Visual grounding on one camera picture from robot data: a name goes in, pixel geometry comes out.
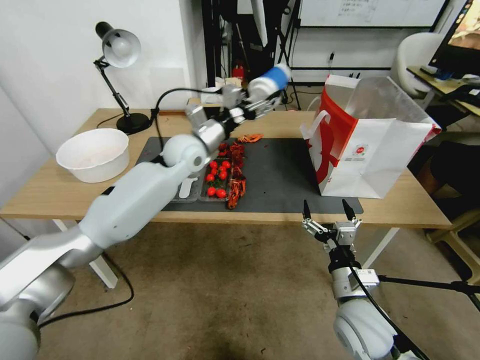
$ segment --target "desk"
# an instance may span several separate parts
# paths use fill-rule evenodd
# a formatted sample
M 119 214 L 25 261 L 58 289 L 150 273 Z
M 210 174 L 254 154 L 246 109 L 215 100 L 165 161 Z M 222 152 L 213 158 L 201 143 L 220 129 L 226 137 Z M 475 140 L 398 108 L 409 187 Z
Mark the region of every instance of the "desk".
M 427 84 L 429 87 L 431 87 L 433 91 L 440 96 L 451 93 L 452 91 L 459 88 L 460 86 L 465 85 L 465 82 L 463 82 L 462 80 L 456 80 L 456 79 L 448 79 L 444 81 L 436 80 L 433 76 L 430 76 L 426 72 L 421 71 L 420 66 L 409 66 L 406 69 L 410 73 L 415 75 L 417 79 L 421 80 L 422 82 Z M 430 96 L 426 102 L 429 103 L 432 100 L 432 98 L 433 96 Z M 460 108 L 461 110 L 467 111 L 470 114 L 480 117 L 480 107 L 476 107 L 467 102 L 458 101 L 458 100 L 450 100 L 450 102 L 453 105 Z
M 148 115 L 149 110 L 140 109 Z M 84 132 L 94 129 L 99 122 L 118 114 L 118 109 L 98 109 L 78 130 Z M 263 133 L 267 138 L 300 138 L 300 124 L 311 124 L 314 112 L 273 111 L 256 120 L 244 123 L 232 133 L 232 137 L 244 134 Z M 159 116 L 159 126 L 163 136 L 189 133 L 190 123 L 184 115 Z M 102 127 L 115 127 L 112 119 Z M 130 135 L 130 163 L 134 166 L 147 139 L 157 136 L 155 126 Z M 68 171 L 57 165 L 54 158 L 47 163 L 25 184 L 25 186 L 0 210 L 5 218 L 56 219 L 60 225 L 63 220 L 81 220 L 91 202 L 118 178 L 101 183 L 80 182 Z M 447 229 L 449 220 L 435 205 L 430 196 L 406 169 L 384 199 L 361 199 L 365 224 L 391 228 L 379 245 L 372 251 L 366 265 L 370 265 L 380 251 L 393 238 L 401 227 Z M 344 214 L 312 214 L 320 223 L 344 221 Z M 253 213 L 253 212 L 182 212 L 161 211 L 153 222 L 179 223 L 230 223 L 230 224 L 285 224 L 298 225 L 302 214 L 298 213 Z

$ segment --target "desk lamp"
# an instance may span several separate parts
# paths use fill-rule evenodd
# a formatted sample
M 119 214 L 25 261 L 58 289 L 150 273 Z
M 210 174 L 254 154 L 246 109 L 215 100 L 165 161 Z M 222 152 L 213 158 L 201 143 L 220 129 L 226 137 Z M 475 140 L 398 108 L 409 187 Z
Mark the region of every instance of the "desk lamp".
M 149 128 L 152 125 L 149 117 L 141 113 L 129 113 L 128 103 L 115 90 L 104 71 L 110 65 L 115 68 L 126 68 L 137 61 L 141 51 L 138 37 L 129 31 L 114 29 L 104 21 L 96 25 L 95 31 L 101 39 L 103 56 L 93 63 L 123 110 L 123 116 L 116 122 L 117 129 L 126 134 L 135 134 Z

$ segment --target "lamp shade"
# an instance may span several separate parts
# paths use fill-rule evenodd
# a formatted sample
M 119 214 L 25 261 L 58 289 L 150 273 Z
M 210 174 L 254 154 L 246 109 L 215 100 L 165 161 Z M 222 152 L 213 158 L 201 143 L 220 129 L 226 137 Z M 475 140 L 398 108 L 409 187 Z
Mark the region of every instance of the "lamp shade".
M 101 38 L 106 61 L 116 68 L 126 68 L 137 61 L 142 47 L 139 38 L 130 31 L 114 29 L 108 22 L 99 22 L 95 31 Z

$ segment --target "computer monitor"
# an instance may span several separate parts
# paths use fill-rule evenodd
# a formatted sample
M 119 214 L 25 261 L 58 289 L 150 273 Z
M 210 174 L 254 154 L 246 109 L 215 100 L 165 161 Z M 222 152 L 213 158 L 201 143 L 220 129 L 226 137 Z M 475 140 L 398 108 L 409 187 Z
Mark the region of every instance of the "computer monitor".
M 467 0 L 429 65 L 480 75 L 480 0 Z

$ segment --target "white bowl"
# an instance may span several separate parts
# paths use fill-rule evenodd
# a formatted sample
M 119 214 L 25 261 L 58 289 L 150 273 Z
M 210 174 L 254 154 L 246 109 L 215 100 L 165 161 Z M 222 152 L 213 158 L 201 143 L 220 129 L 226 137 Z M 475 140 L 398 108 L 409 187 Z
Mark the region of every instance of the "white bowl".
M 56 162 L 84 183 L 100 183 L 116 177 L 128 166 L 129 137 L 120 130 L 100 128 L 65 141 Z

